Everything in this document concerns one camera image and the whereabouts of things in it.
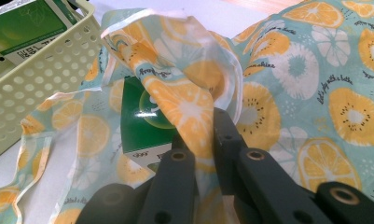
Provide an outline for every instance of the fabric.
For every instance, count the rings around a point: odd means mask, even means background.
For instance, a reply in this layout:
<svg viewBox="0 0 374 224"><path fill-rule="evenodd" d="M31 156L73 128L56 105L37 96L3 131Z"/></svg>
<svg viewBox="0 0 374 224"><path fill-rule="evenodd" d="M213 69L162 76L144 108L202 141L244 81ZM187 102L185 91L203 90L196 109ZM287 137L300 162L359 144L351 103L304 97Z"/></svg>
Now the fabric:
<svg viewBox="0 0 374 224"><path fill-rule="evenodd" d="M77 158L51 223L76 220L109 183L152 172L122 154L124 80L138 77L197 157L197 223L233 223L212 158L213 108L249 147L267 150L301 186L326 181L374 201L374 1L308 0L232 39L192 17L119 10L81 90L57 93L22 122L14 181L0 188L0 223L21 223L18 200L45 170L54 134L77 125Z"/></svg>

